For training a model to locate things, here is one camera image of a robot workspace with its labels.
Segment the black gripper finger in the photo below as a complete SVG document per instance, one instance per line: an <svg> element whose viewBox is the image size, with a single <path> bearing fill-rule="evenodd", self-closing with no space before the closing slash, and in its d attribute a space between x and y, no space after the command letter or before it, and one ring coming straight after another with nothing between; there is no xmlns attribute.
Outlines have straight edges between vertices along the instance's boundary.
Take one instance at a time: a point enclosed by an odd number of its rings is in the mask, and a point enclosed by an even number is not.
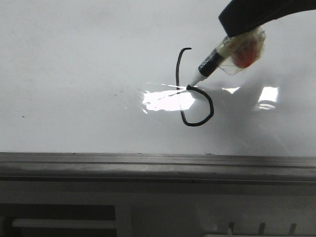
<svg viewBox="0 0 316 237"><path fill-rule="evenodd" d="M272 20L315 8L315 0L232 0L218 19L231 38Z"/></svg>

